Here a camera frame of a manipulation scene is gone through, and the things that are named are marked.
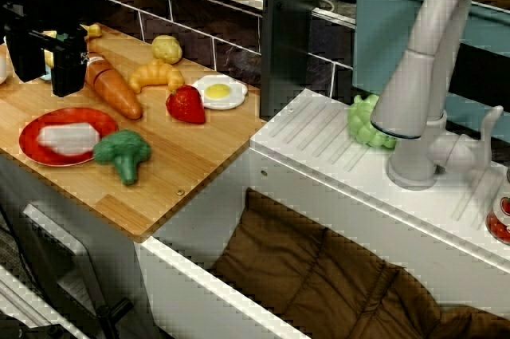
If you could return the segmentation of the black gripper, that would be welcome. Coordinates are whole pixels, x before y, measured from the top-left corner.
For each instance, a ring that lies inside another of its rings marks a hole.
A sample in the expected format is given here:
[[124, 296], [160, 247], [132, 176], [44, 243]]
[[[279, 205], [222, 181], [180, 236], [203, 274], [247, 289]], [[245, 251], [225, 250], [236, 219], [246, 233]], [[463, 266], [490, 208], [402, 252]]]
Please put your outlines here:
[[87, 69], [84, 0], [1, 0], [1, 37], [14, 72], [23, 81], [43, 75], [43, 48], [53, 50], [53, 94], [81, 91]]

